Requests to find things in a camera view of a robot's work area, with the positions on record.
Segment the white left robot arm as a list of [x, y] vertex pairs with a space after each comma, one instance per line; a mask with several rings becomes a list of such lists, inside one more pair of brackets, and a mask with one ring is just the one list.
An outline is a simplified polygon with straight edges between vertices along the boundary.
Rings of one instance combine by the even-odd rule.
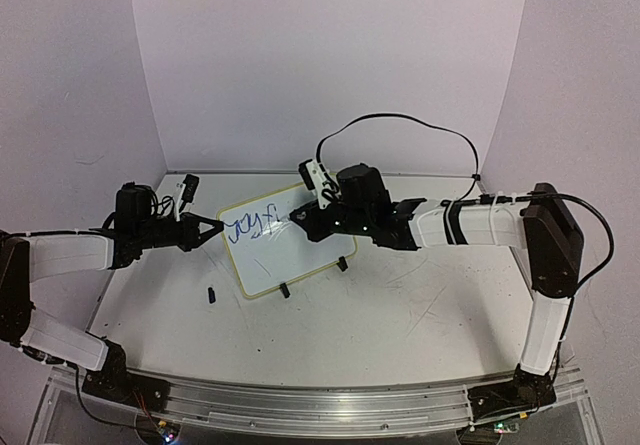
[[225, 225], [190, 212], [198, 184], [189, 175], [173, 195], [159, 199], [151, 187], [129, 182], [117, 191], [115, 209], [99, 228], [2, 233], [2, 342], [97, 371], [95, 383], [111, 400], [131, 398], [133, 376], [108, 362], [118, 354], [115, 346], [37, 309], [31, 285], [76, 272], [124, 269], [146, 250], [201, 247]]

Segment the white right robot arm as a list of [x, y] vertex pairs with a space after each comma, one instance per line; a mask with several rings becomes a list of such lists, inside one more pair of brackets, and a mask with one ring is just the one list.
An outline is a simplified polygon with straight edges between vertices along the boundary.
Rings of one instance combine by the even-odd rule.
[[584, 247], [581, 229], [553, 186], [539, 183], [525, 196], [396, 202], [380, 172], [365, 164], [343, 169], [334, 179], [314, 160], [302, 163], [299, 172], [315, 198], [289, 218], [311, 242], [349, 235], [397, 251], [453, 246], [526, 251], [533, 306], [518, 369], [536, 376], [549, 372], [579, 289]]

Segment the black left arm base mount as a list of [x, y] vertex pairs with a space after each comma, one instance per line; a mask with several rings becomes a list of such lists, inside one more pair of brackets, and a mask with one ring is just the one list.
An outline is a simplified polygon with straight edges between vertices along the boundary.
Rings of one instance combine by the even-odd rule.
[[86, 372], [81, 391], [113, 403], [162, 412], [168, 401], [170, 383], [131, 372], [126, 366], [124, 349], [109, 340], [106, 345], [107, 355], [102, 368]]

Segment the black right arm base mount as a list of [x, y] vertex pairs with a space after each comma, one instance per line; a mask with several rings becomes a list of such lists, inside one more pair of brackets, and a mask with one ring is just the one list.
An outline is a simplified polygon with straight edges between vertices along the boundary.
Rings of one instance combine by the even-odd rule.
[[475, 386], [468, 390], [474, 423], [490, 418], [531, 412], [556, 401], [550, 373], [536, 375], [517, 367], [508, 381]]

